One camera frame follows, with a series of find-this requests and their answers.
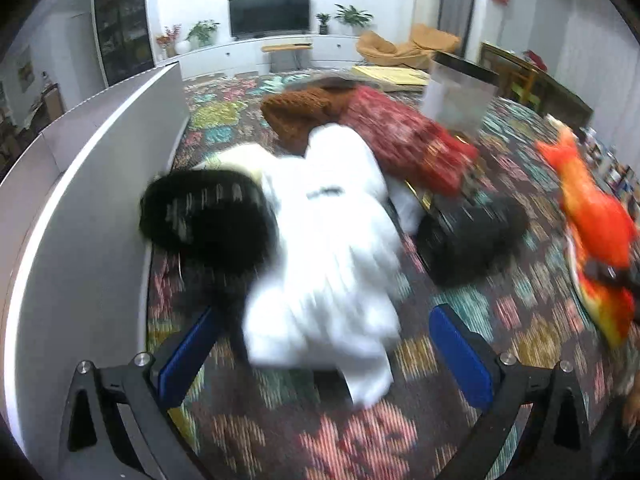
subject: potted plant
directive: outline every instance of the potted plant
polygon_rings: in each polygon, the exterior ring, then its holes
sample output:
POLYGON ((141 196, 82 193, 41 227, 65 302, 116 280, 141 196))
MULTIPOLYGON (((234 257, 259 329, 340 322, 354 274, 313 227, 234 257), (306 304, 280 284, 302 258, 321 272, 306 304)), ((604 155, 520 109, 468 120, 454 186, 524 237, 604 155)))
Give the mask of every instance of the potted plant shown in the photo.
POLYGON ((213 44, 213 35, 218 30, 218 25, 219 23, 214 20, 201 20, 193 25, 187 35, 187 39, 191 40, 194 48, 213 44))
POLYGON ((160 34, 156 36, 156 43, 158 44, 158 46, 160 47, 160 50, 162 51, 160 58, 167 59, 168 57, 170 57, 168 53, 168 48, 169 48, 169 45, 171 44, 171 40, 169 39, 169 37, 166 34, 160 34))
POLYGON ((344 25, 351 26, 354 36, 359 36, 373 19, 373 14, 370 12, 358 10, 352 5, 345 7, 335 4, 335 6, 338 7, 338 11, 335 13, 335 19, 344 25))
POLYGON ((329 33, 329 26, 327 25, 327 23, 329 23, 329 20, 331 19, 331 15, 325 14, 324 12, 318 12, 316 14, 316 18, 320 22, 320 27, 318 32, 323 36, 327 35, 329 33))
POLYGON ((180 28, 181 28, 180 24, 174 25, 172 28, 169 28, 169 27, 164 28, 164 36, 167 37, 169 40, 166 44, 167 57, 173 57, 176 55, 175 42, 180 37, 180 28))

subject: red fabric pillow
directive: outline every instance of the red fabric pillow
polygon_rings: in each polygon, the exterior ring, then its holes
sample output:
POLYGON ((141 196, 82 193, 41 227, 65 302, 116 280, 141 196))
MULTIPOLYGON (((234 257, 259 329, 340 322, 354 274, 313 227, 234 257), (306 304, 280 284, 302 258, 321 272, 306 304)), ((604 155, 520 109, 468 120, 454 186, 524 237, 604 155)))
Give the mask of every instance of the red fabric pillow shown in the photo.
POLYGON ((440 124, 368 86, 359 86, 340 115, 371 148, 385 173, 433 192, 455 195, 478 150, 440 124))

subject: metal screw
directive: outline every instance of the metal screw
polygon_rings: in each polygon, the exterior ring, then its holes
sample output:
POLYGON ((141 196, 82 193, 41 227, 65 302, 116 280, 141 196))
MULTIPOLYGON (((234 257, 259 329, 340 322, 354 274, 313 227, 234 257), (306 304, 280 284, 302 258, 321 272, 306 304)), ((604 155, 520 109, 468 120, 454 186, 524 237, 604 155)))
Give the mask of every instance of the metal screw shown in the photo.
POLYGON ((511 352, 502 352, 500 354, 500 361, 503 365, 511 366, 516 364, 517 359, 511 352))
POLYGON ((148 362, 151 361, 151 355, 149 355, 146 352, 140 352, 138 355, 136 355, 133 358, 133 363, 136 366, 146 366, 146 364, 148 364, 148 362))
POLYGON ((563 372, 570 374, 574 371, 574 366, 569 361, 560 361, 560 369, 563 372))
POLYGON ((91 370, 91 366, 92 366, 91 361, 80 361, 78 363, 78 372, 84 375, 89 370, 91 370))

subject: green plant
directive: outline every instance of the green plant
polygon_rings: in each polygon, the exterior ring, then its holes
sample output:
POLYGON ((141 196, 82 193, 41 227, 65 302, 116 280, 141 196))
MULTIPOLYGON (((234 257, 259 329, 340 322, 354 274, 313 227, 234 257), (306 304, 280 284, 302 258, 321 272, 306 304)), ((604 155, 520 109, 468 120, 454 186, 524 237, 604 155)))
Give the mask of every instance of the green plant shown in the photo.
POLYGON ((373 14, 366 10, 358 10, 354 6, 348 7, 335 4, 338 7, 338 12, 335 13, 335 18, 345 25, 357 25, 364 27, 373 19, 373 14))
POLYGON ((210 34, 212 32, 216 32, 218 30, 218 22, 214 22, 213 20, 201 20, 189 31, 187 35, 187 39, 198 38, 198 41, 202 44, 209 43, 210 34))
POLYGON ((316 18, 320 22, 320 25, 326 25, 327 23, 329 23, 329 20, 331 19, 331 15, 325 14, 324 12, 318 12, 316 14, 316 18))

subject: black plush toy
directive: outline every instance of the black plush toy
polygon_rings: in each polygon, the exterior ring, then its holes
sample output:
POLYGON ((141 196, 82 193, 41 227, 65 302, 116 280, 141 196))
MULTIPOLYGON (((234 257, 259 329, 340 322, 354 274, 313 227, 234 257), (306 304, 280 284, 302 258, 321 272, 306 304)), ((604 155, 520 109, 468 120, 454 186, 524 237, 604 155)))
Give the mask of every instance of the black plush toy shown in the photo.
POLYGON ((140 206, 146 238, 204 266, 223 288, 247 288, 274 250, 270 204, 236 171, 174 171, 148 186, 140 206))

